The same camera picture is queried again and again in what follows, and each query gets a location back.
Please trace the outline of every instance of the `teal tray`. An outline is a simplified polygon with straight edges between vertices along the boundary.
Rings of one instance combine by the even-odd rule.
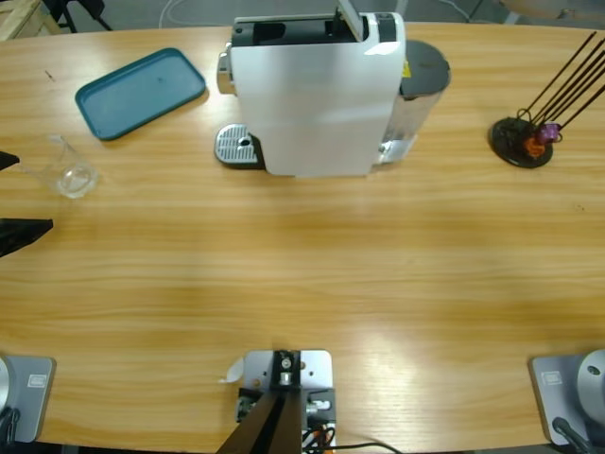
[[[112,140],[205,90],[206,81],[182,52],[166,48],[84,85],[76,103],[91,132]]]

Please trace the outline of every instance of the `orange object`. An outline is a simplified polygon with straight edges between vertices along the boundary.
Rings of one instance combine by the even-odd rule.
[[[546,151],[546,146],[539,144],[533,135],[525,140],[523,147],[526,149],[527,154],[534,159],[538,159]]]

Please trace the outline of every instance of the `purple clip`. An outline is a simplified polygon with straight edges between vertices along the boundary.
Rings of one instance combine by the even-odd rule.
[[[544,123],[536,131],[536,142],[540,145],[548,145],[560,140],[561,125],[559,123],[549,122]]]

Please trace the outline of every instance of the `label sticker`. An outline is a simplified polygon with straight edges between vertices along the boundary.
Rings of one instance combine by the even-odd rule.
[[[47,375],[30,375],[27,381],[28,388],[46,388]]]
[[[404,62],[404,74],[402,74],[402,77],[408,79],[412,77],[412,71],[409,69],[409,63],[407,61]]]
[[[563,379],[559,371],[542,372],[542,382],[545,385],[562,385]]]

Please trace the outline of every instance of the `wooden table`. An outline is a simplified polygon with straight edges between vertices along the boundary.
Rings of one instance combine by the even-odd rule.
[[[218,383],[234,360],[325,348],[341,442],[543,443],[527,361],[605,345],[605,102],[539,169],[502,162],[486,133],[586,30],[408,25],[450,61],[450,88],[400,165],[318,180],[216,161],[216,132],[241,120],[215,83],[229,33],[0,44],[0,149],[61,133],[102,173],[77,201],[0,174],[0,216],[56,222],[0,259],[0,349],[58,363],[42,440],[214,450],[234,427],[237,387]],[[96,140],[76,90],[166,46],[209,95]]]

